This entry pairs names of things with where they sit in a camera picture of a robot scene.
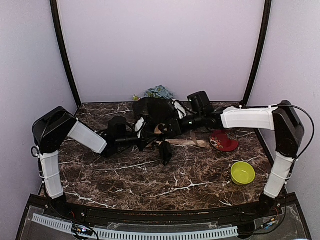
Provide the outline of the beige satin ribbon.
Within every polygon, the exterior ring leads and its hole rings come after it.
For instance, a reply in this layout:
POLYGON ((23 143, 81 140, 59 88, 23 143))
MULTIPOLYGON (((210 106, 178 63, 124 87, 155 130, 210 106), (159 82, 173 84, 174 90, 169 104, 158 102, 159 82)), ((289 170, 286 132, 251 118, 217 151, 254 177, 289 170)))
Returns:
POLYGON ((150 148, 153 144, 158 144, 160 145, 162 142, 168 142, 171 145, 175 146, 197 146, 199 148, 206 148, 208 146, 208 142, 205 140, 197 140, 196 134, 191 131, 190 132, 190 140, 188 139, 170 139, 167 138, 165 140, 162 139, 156 139, 152 140, 151 143, 149 143, 146 147, 150 148))

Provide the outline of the blue hydrangea flower stem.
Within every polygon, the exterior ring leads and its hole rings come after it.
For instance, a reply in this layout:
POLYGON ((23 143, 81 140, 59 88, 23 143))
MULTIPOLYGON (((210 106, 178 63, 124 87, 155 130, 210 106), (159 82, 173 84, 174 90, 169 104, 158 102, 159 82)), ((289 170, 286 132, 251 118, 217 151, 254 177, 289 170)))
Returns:
POLYGON ((160 98, 160 99, 172 99, 174 95, 167 90, 163 85, 158 85, 154 88, 149 88, 144 92, 146 98, 160 98))

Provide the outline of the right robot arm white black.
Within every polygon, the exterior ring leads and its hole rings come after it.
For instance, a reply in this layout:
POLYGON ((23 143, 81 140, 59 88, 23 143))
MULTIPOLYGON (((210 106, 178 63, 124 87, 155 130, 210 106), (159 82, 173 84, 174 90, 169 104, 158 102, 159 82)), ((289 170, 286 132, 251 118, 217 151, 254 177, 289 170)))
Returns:
POLYGON ((190 130, 208 128, 213 130, 254 129, 260 135, 263 147, 270 152, 265 132, 274 136, 272 168, 255 213, 266 217, 275 208, 282 189, 291 179, 296 162, 309 147, 301 149, 305 127, 297 111, 309 116, 303 108, 292 105, 288 100, 266 106, 226 106, 214 108, 204 91, 188 96, 193 113, 183 115, 182 106, 175 108, 177 116, 172 116, 164 124, 164 132, 178 136, 190 130))

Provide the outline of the white pink flower bunch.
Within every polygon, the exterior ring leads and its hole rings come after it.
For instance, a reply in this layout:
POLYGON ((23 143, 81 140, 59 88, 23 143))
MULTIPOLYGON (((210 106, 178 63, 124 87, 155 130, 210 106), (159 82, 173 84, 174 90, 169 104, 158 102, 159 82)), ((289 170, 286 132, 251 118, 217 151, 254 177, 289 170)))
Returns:
POLYGON ((141 98, 134 94, 132 99, 133 99, 133 101, 136 102, 136 101, 139 101, 141 98))

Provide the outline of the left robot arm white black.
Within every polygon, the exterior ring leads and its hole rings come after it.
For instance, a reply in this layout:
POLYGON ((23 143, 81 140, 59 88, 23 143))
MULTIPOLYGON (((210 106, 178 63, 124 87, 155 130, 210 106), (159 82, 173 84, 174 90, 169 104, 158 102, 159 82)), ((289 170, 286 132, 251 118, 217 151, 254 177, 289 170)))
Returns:
POLYGON ((32 126, 35 146, 31 152, 38 159, 44 194, 51 210, 60 218, 67 218, 71 213, 60 174, 61 153, 67 140, 110 158, 133 146, 143 151, 154 139, 152 134, 144 132, 146 126, 145 117, 132 125, 125 117, 115 116, 108 121, 106 129, 95 131, 61 106, 38 119, 32 126))

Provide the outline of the black wrapping paper sheet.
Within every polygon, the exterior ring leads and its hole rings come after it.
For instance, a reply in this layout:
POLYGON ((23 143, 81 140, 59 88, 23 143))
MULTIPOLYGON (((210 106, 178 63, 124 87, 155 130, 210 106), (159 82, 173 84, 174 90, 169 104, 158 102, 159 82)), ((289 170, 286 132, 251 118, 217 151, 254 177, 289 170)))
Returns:
MULTIPOLYGON (((179 118, 171 100, 145 97, 134 102, 132 107, 137 121, 140 117, 145 117, 146 125, 143 131, 154 133, 154 140, 165 140, 176 136, 168 134, 165 129, 165 124, 170 119, 179 118)), ((163 141, 158 146, 158 150, 161 163, 166 166, 173 157, 171 145, 167 141, 163 141)))

